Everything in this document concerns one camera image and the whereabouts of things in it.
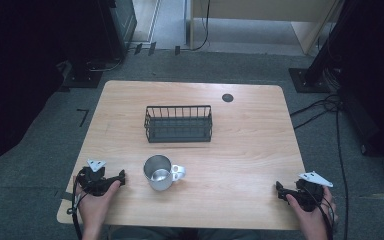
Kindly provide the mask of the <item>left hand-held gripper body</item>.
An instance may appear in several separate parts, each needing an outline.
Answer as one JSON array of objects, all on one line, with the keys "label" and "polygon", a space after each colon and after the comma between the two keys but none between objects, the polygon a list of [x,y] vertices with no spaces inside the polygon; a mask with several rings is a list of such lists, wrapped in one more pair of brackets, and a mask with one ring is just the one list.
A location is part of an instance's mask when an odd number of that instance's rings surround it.
[{"label": "left hand-held gripper body", "polygon": [[77,175],[82,190],[93,196],[103,196],[111,186],[113,179],[105,177],[105,161],[87,160]]}]

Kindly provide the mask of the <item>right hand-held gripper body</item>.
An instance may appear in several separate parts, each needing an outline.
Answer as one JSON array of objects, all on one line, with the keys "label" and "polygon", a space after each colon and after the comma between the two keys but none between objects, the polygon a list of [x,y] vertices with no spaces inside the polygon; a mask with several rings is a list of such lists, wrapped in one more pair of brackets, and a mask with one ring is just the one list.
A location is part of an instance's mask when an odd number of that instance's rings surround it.
[{"label": "right hand-held gripper body", "polygon": [[306,212],[313,211],[324,197],[323,187],[332,187],[333,183],[315,171],[301,173],[296,182],[298,196],[296,200]]}]

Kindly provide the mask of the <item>person's left hand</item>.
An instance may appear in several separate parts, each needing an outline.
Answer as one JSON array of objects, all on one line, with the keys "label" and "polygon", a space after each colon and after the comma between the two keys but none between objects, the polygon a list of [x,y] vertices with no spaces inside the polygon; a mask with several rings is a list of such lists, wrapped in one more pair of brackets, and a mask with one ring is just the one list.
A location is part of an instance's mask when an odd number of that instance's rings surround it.
[{"label": "person's left hand", "polygon": [[79,203],[84,229],[102,229],[113,197],[119,189],[114,181],[103,196],[86,195]]}]

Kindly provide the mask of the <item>person's right hand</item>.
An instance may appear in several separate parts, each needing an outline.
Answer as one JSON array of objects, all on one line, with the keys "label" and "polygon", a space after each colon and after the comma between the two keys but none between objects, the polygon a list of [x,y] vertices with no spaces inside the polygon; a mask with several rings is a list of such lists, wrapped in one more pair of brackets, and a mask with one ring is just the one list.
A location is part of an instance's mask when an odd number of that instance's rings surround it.
[{"label": "person's right hand", "polygon": [[304,211],[293,196],[287,196],[288,203],[299,221],[300,230],[306,240],[331,240],[333,225],[339,220],[330,189],[326,186],[323,189],[322,203],[312,212]]}]

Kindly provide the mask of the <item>silver metal cup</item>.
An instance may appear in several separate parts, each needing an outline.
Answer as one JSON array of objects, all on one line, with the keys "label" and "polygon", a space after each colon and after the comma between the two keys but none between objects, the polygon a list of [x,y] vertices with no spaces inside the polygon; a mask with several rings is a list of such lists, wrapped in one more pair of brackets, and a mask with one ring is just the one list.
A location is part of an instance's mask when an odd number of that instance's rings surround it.
[{"label": "silver metal cup", "polygon": [[164,155],[154,155],[145,161],[143,172],[152,189],[164,191],[185,177],[186,168],[173,164]]}]

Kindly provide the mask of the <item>light wooden cabinet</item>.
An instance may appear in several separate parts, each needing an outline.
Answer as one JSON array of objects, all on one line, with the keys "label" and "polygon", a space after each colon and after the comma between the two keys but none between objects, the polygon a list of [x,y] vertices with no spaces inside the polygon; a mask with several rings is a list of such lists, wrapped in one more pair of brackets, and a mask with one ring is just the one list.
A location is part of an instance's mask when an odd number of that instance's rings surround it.
[{"label": "light wooden cabinet", "polygon": [[341,0],[187,0],[189,42],[194,47],[196,18],[290,22],[304,54],[308,54]]}]

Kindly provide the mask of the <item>black stand with base plate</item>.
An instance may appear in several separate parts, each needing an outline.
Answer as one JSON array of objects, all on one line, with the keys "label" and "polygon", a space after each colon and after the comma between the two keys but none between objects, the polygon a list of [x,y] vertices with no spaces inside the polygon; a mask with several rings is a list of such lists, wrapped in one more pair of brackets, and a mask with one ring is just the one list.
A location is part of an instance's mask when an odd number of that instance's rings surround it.
[{"label": "black stand with base plate", "polygon": [[339,18],[330,31],[321,50],[309,68],[289,68],[289,74],[298,93],[329,93],[323,71],[331,61],[340,61],[340,45],[352,31],[352,18],[362,0],[345,0]]},{"label": "black stand with base plate", "polygon": [[125,55],[121,3],[118,0],[67,0],[67,57],[72,72],[65,85],[96,88],[108,64],[119,64]]}]

